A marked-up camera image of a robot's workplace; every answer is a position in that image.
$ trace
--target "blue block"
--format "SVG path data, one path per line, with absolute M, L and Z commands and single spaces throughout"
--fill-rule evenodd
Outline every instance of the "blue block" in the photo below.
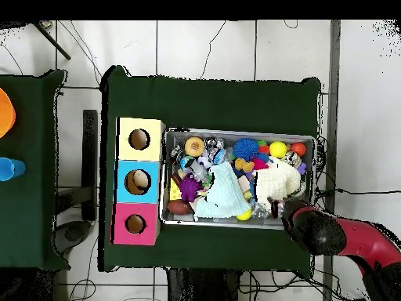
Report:
M 157 203 L 160 163 L 153 161 L 118 161 L 117 202 L 118 203 Z M 150 175 L 150 188 L 145 194 L 133 195 L 125 189 L 125 177 L 135 169 L 142 169 Z

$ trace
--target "orange bowl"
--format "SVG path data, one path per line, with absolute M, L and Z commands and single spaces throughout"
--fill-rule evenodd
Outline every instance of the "orange bowl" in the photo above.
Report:
M 11 100 L 0 88 L 0 138 L 2 138 L 13 127 L 16 121 L 16 112 Z

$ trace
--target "red ball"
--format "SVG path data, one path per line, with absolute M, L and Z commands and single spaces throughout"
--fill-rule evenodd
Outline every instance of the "red ball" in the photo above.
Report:
M 302 157 L 306 153 L 306 146 L 301 142 L 291 145 L 291 149 L 299 156 Z
M 260 154 L 269 154 L 269 146 L 259 146 L 259 153 Z

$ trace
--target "metal tray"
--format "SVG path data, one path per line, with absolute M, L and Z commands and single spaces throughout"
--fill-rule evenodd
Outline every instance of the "metal tray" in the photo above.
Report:
M 232 132 L 218 131 L 206 129 L 178 129 L 169 128 L 164 131 L 162 144 L 165 148 L 165 154 L 169 152 L 175 145 L 185 144 L 186 140 L 192 136 L 198 136 L 202 139 L 208 137 L 221 137 L 224 139 L 225 147 L 232 147 L 235 142 L 243 137 L 249 137 L 255 140 L 266 140 L 268 143 L 273 141 L 282 141 L 284 143 L 303 142 L 306 146 L 306 154 L 302 156 L 302 161 L 306 163 L 306 174 L 301 177 L 306 182 L 306 191 L 301 197 L 306 201 L 312 201 L 315 190 L 314 179 L 316 178 L 315 158 L 316 158 L 316 139 L 312 136 L 296 136 L 283 134 L 265 134 L 260 132 Z M 178 170 L 177 165 L 172 165 L 169 158 L 166 158 L 161 170 L 161 189 L 159 213 L 160 219 L 166 224 L 194 225 L 194 226 L 216 226 L 216 227 L 243 227 L 243 228 L 261 228 L 282 230 L 283 226 L 279 220 L 267 218 L 251 217 L 247 221 L 240 221 L 236 217 L 231 218 L 199 218 L 197 222 L 193 220 L 193 215 L 174 215 L 167 209 L 169 201 L 170 178 L 174 172 Z

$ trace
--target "dark green mat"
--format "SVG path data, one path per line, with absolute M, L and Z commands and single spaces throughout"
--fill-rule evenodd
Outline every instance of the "dark green mat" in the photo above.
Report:
M 102 128 L 101 163 L 106 161 L 107 166 L 101 170 L 102 185 L 106 177 L 106 218 L 100 227 L 104 227 L 101 231 L 105 232 L 106 268 L 165 266 L 297 270 L 309 276 L 309 254 L 280 230 L 162 225 L 153 247 L 111 245 L 110 217 L 116 117 L 155 118 L 174 127 L 316 137 L 320 91 L 316 78 L 303 83 L 130 78 L 123 67 L 115 67 L 104 75 L 102 86 L 106 90 L 103 93 L 102 126 L 107 128 Z M 99 252 L 100 266 L 102 251 Z
M 66 268 L 52 249 L 56 149 L 53 108 L 63 71 L 0 75 L 16 110 L 15 125 L 0 139 L 0 156 L 20 159 L 27 171 L 0 182 L 0 267 Z

